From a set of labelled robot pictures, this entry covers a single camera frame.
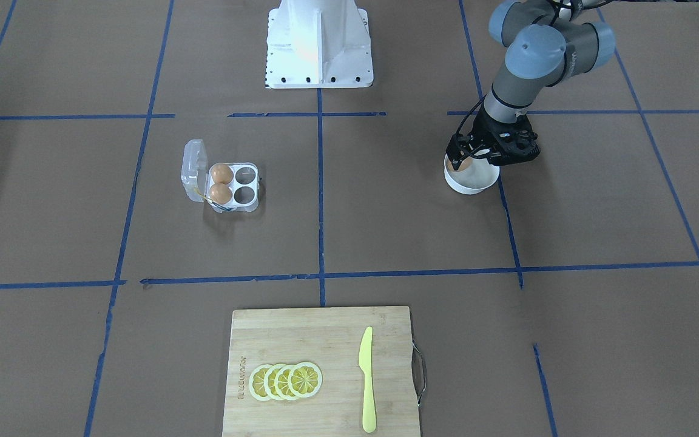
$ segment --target gray robot arm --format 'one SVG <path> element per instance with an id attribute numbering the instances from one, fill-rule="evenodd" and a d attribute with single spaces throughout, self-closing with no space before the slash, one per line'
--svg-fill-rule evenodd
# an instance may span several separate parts
<path id="1" fill-rule="evenodd" d="M 506 0 L 497 7 L 489 31 L 508 50 L 493 86 L 477 104 L 471 133 L 463 136 L 459 127 L 450 139 L 447 157 L 454 169 L 468 157 L 504 166 L 538 156 L 538 136 L 527 108 L 544 86 L 555 86 L 611 58 L 616 42 L 607 24 L 570 22 L 583 9 L 605 3 Z"/>

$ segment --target knife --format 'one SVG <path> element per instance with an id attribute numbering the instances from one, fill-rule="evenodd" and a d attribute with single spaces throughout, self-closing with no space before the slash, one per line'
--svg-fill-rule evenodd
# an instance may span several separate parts
<path id="1" fill-rule="evenodd" d="M 363 431 L 374 432 L 377 429 L 377 407 L 374 405 L 374 383 L 371 377 L 371 337 L 374 334 L 372 327 L 367 327 L 360 341 L 360 353 L 357 364 L 363 370 L 365 382 L 363 384 Z"/>

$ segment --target lemon slice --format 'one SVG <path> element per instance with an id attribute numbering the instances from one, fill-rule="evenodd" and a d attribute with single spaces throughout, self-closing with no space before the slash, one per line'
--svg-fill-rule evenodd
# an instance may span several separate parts
<path id="1" fill-rule="evenodd" d="M 250 395 L 256 398 L 258 401 L 266 402 L 271 401 L 269 395 L 266 395 L 266 370 L 269 370 L 270 364 L 261 364 L 252 371 L 250 374 L 250 380 L 247 383 L 249 385 Z"/>
<path id="2" fill-rule="evenodd" d="M 322 371 L 313 362 L 293 365 L 288 378 L 288 388 L 297 398 L 311 398 L 322 386 Z"/>
<path id="3" fill-rule="evenodd" d="M 295 401 L 299 397 L 294 395 L 289 387 L 289 376 L 291 375 L 291 370 L 293 370 L 293 365 L 286 365 L 277 371 L 277 376 L 274 377 L 274 390 L 280 398 L 286 399 L 288 401 Z"/>
<path id="4" fill-rule="evenodd" d="M 263 376 L 263 379 L 266 381 L 266 385 L 263 386 L 264 391 L 266 391 L 266 395 L 269 396 L 269 398 L 274 399 L 275 401 L 282 401 L 283 398 L 280 395 L 277 395 L 277 388 L 275 387 L 275 377 L 277 376 L 277 372 L 280 371 L 281 368 L 283 368 L 285 365 L 282 363 L 272 365 L 269 367 L 269 370 L 266 370 L 266 374 Z"/>

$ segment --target cutting board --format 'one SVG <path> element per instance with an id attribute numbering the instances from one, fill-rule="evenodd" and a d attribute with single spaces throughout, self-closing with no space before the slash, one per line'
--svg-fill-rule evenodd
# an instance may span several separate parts
<path id="1" fill-rule="evenodd" d="M 380 437 L 419 437 L 411 377 L 408 307 L 236 310 L 231 323 L 223 437 L 358 437 L 363 372 L 360 340 L 374 327 L 372 360 Z M 316 363 L 322 387 L 312 398 L 256 401 L 249 374 L 261 364 Z"/>

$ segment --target egg carton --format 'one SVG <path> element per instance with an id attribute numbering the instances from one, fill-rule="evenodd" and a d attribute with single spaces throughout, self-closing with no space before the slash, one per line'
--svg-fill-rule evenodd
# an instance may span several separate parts
<path id="1" fill-rule="evenodd" d="M 231 168 L 234 178 L 227 183 L 231 189 L 231 199 L 225 204 L 218 204 L 209 199 L 209 190 L 214 185 L 211 174 L 206 174 L 206 187 L 204 196 L 213 210 L 217 212 L 244 211 L 252 212 L 258 208 L 258 189 L 260 177 L 258 167 L 253 163 L 221 163 Z"/>
<path id="2" fill-rule="evenodd" d="M 182 180 L 185 193 L 194 202 L 206 202 L 217 212 L 252 212 L 258 208 L 260 173 L 253 163 L 222 163 L 231 168 L 233 178 L 227 184 L 231 190 L 229 202 L 219 205 L 209 199 L 214 185 L 209 172 L 203 140 L 194 139 L 185 144 Z"/>

